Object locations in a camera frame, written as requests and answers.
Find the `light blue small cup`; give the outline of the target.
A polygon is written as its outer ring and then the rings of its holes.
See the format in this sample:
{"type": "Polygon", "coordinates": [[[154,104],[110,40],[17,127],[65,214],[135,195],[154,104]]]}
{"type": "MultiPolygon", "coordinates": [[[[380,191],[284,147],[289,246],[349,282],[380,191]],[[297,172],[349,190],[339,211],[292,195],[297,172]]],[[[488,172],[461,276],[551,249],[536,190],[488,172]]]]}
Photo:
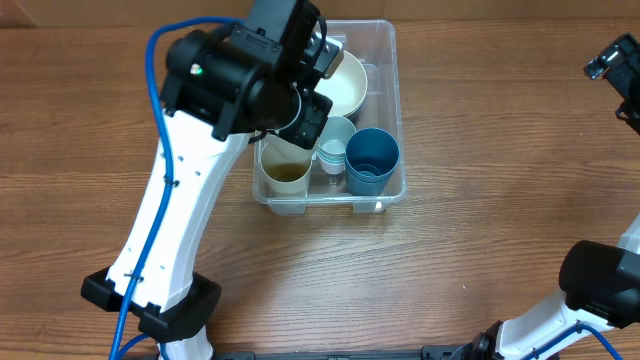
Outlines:
{"type": "Polygon", "coordinates": [[[327,154],[324,152],[318,152],[317,156],[321,162],[330,164],[331,166],[343,166],[345,164],[344,154],[327,154]]]}

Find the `pink small cup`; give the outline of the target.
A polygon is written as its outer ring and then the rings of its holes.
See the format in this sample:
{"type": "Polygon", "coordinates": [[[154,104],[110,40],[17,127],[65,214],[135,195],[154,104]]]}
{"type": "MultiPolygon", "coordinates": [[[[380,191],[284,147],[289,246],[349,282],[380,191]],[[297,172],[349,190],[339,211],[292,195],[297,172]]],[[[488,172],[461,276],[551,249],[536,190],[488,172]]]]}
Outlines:
{"type": "Polygon", "coordinates": [[[345,171],[344,162],[332,163],[332,162],[326,162],[323,159],[321,159],[320,166],[322,170],[329,175],[339,175],[345,171]]]}

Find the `mint green small cup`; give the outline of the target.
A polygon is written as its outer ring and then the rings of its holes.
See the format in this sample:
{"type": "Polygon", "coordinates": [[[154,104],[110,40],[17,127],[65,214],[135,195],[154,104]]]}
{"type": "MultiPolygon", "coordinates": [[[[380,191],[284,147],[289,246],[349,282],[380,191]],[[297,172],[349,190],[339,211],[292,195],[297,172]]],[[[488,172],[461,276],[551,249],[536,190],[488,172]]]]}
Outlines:
{"type": "Polygon", "coordinates": [[[329,153],[327,151],[325,151],[322,148],[319,148],[317,150],[317,155],[324,159],[327,162],[332,162],[332,163],[339,163],[339,162],[344,162],[345,161],[345,153],[338,153],[338,154],[333,154],[333,153],[329,153]]]}

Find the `clear plastic storage bin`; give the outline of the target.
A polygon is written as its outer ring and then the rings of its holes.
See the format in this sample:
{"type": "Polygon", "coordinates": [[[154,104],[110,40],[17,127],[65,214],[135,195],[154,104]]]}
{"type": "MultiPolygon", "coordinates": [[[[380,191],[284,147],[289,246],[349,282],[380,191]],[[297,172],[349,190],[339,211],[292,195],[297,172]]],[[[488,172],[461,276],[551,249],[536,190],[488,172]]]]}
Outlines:
{"type": "Polygon", "coordinates": [[[329,175],[320,166],[317,153],[312,157],[309,190],[306,197],[271,198],[263,183],[260,165],[262,141],[254,148],[253,195],[279,215],[302,214],[310,206],[349,205],[355,213],[379,213],[399,202],[407,193],[404,161],[402,114],[394,26],[386,20],[329,20],[328,36],[343,43],[344,52],[353,54],[368,77],[366,104],[358,130],[380,128],[390,133],[400,146],[400,161],[379,196],[354,196],[347,192],[346,174],[329,175]]]}

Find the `cream tall cup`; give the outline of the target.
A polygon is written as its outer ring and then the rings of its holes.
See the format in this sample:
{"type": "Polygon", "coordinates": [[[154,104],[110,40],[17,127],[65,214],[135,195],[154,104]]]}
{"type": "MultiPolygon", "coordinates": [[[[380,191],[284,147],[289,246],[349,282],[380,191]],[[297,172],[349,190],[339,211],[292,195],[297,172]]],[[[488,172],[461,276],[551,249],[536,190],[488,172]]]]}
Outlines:
{"type": "Polygon", "coordinates": [[[310,174],[306,173],[302,177],[292,180],[292,173],[285,172],[286,181],[280,181],[264,173],[263,183],[265,192],[271,198],[293,198],[306,197],[309,190],[310,174]]]}
{"type": "Polygon", "coordinates": [[[311,176],[312,150],[302,149],[274,135],[268,135],[262,143],[259,160],[263,174],[280,181],[286,181],[285,172],[292,173],[292,180],[306,173],[311,176]]]}

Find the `cream tall cup front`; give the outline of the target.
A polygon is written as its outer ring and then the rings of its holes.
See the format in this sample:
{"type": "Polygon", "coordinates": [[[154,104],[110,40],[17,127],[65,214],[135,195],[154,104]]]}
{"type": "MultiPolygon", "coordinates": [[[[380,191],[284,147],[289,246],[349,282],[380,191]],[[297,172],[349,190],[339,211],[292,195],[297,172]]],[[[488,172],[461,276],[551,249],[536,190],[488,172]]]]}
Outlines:
{"type": "Polygon", "coordinates": [[[285,172],[286,181],[280,181],[264,173],[263,183],[265,192],[271,198],[293,198],[306,197],[309,190],[310,174],[306,173],[302,177],[292,180],[292,173],[285,172]]]}

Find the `dark blue tall cup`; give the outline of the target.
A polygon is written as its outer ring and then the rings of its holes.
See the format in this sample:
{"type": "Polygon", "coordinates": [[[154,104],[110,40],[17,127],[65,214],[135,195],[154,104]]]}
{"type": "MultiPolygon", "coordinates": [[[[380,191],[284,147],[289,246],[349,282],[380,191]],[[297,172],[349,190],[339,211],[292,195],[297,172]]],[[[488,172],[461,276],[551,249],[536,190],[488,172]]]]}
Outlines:
{"type": "Polygon", "coordinates": [[[395,138],[380,128],[357,131],[348,141],[346,168],[366,183],[379,183],[390,177],[400,161],[400,149],[395,138]]]}
{"type": "Polygon", "coordinates": [[[382,194],[392,173],[383,174],[376,167],[360,165],[346,169],[347,192],[354,196],[379,196],[382,194]]]}

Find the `dark blue tall cup front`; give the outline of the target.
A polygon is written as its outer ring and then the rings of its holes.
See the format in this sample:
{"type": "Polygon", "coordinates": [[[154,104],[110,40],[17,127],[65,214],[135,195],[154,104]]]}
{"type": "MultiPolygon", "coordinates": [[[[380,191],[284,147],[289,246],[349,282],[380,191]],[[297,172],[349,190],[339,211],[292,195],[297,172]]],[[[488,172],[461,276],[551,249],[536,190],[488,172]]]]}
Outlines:
{"type": "Polygon", "coordinates": [[[347,192],[354,196],[379,196],[382,194],[392,173],[383,174],[376,167],[360,165],[346,169],[347,192]]]}

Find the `cream bowl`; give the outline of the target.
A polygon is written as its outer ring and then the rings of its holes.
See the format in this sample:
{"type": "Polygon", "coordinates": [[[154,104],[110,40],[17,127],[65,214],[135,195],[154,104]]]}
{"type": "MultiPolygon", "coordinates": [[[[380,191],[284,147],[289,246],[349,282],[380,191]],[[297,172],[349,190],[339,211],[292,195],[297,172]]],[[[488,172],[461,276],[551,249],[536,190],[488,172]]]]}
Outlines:
{"type": "Polygon", "coordinates": [[[362,63],[348,51],[334,74],[321,79],[315,91],[332,101],[330,116],[350,117],[363,105],[368,90],[368,77],[362,63]]]}
{"type": "Polygon", "coordinates": [[[355,108],[351,113],[346,115],[346,118],[350,119],[352,122],[357,122],[359,114],[366,104],[366,99],[363,98],[357,108],[355,108]]]}

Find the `grey small cup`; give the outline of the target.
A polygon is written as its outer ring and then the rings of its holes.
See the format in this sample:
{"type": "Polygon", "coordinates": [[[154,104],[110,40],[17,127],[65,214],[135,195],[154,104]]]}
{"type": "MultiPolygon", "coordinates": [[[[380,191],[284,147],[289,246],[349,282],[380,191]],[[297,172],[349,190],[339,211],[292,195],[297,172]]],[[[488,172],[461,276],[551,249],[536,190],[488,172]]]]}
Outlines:
{"type": "Polygon", "coordinates": [[[356,133],[354,123],[345,117],[329,117],[318,139],[318,149],[328,155],[343,155],[350,138],[356,133]]]}

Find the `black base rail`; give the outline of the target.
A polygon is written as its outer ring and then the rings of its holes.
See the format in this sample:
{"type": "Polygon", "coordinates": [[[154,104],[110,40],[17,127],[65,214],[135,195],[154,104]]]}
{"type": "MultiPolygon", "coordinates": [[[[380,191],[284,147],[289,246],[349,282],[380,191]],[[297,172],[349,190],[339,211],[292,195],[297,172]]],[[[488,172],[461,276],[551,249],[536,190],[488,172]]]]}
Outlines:
{"type": "Polygon", "coordinates": [[[466,345],[427,345],[420,349],[291,353],[216,352],[214,360],[447,360],[462,359],[466,345]]]}

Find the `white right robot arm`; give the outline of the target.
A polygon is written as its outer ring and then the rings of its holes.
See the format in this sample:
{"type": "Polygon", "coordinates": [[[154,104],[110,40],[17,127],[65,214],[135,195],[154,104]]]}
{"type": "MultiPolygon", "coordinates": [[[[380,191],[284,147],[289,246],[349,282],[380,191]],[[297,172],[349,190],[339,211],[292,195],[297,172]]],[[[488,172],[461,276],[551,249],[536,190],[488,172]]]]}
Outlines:
{"type": "Polygon", "coordinates": [[[639,221],[615,246],[577,242],[567,253],[559,288],[523,315],[496,322],[456,349],[453,359],[556,359],[594,336],[609,355],[620,354],[602,336],[639,321],[639,221]]]}

